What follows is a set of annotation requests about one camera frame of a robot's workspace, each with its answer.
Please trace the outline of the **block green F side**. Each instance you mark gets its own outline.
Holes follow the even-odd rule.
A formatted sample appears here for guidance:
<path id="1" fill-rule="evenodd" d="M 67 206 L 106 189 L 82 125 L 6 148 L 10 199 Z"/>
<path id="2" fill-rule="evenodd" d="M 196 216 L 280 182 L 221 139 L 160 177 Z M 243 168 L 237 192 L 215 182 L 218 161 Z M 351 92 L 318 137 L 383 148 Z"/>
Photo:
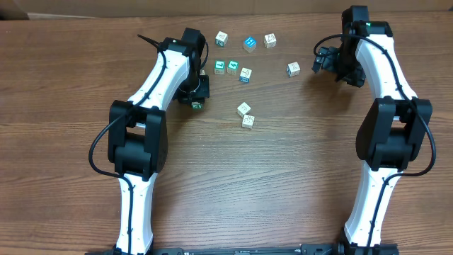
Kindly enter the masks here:
<path id="1" fill-rule="evenodd" d="M 193 110 L 201 110 L 203 109 L 203 104 L 200 102 L 192 102 L 191 107 Z"/>

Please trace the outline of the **block blue T side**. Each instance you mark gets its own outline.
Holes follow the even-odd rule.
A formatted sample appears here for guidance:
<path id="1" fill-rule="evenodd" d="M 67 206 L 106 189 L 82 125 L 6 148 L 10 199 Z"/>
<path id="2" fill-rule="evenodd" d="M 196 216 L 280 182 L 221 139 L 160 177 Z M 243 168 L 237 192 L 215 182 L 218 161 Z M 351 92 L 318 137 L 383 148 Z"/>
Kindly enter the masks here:
<path id="1" fill-rule="evenodd" d="M 300 66 L 298 62 L 292 62 L 287 65 L 286 72 L 288 74 L 288 77 L 294 77 L 299 75 L 300 73 Z"/>

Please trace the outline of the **block yellow C side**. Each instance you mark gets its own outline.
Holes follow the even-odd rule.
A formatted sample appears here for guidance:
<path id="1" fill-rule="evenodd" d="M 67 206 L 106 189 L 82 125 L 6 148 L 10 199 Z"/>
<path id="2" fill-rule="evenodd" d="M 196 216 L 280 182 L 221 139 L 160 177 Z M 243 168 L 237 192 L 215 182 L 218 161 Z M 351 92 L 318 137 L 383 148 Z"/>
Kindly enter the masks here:
<path id="1" fill-rule="evenodd" d="M 243 118 L 245 115 L 248 115 L 251 112 L 251 107 L 246 103 L 243 102 L 241 105 L 237 107 L 237 113 Z"/>

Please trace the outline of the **umbrella block blue side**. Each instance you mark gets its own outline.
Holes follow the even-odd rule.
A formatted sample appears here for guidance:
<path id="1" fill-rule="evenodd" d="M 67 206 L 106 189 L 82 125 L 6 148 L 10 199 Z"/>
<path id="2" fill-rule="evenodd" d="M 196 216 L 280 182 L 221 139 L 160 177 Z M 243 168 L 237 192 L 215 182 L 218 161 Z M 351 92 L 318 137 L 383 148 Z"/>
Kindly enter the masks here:
<path id="1" fill-rule="evenodd" d="M 243 83 L 249 83 L 250 82 L 250 78 L 251 78 L 251 73 L 252 73 L 251 69 L 243 67 L 241 69 L 239 80 L 241 82 L 243 82 Z"/>

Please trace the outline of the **block green R number five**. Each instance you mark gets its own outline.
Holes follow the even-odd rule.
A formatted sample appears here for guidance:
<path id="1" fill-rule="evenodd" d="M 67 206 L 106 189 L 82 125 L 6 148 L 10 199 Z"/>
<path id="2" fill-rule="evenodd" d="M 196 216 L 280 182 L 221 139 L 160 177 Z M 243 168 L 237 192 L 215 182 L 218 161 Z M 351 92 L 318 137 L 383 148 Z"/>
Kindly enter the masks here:
<path id="1" fill-rule="evenodd" d="M 252 115 L 244 115 L 241 127 L 252 129 L 254 124 L 255 117 Z"/>

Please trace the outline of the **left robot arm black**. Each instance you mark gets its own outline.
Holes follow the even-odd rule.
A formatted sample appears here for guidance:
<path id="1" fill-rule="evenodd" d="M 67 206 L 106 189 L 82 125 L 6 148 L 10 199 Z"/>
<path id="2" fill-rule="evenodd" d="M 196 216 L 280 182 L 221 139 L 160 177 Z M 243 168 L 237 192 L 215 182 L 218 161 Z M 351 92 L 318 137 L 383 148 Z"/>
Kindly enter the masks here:
<path id="1" fill-rule="evenodd" d="M 208 46 L 204 35 L 186 28 L 181 39 L 161 42 L 156 63 L 137 92 L 114 101 L 108 124 L 108 160 L 119 176 L 120 233 L 113 254 L 150 254 L 151 211 L 156 177 L 168 154 L 166 109 L 173 100 L 201 109 L 210 96 L 209 77 L 202 74 Z"/>

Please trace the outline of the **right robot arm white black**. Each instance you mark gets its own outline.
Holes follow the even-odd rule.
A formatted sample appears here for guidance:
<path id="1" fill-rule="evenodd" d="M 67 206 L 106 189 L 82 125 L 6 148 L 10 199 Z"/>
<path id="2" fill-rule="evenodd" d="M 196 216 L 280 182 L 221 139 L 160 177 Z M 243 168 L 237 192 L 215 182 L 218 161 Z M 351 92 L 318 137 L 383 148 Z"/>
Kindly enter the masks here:
<path id="1" fill-rule="evenodd" d="M 428 127 L 429 100 L 418 98 L 403 74 L 386 21 L 371 21 L 366 6 L 351 6 L 341 16 L 340 47 L 314 46 L 313 71 L 325 70 L 355 87 L 369 84 L 373 103 L 355 139 L 362 173 L 355 203 L 332 254 L 397 254 L 395 244 L 382 244 L 382 223 L 398 180 L 418 156 L 424 139 L 431 147 L 426 169 L 435 164 L 436 148 Z"/>

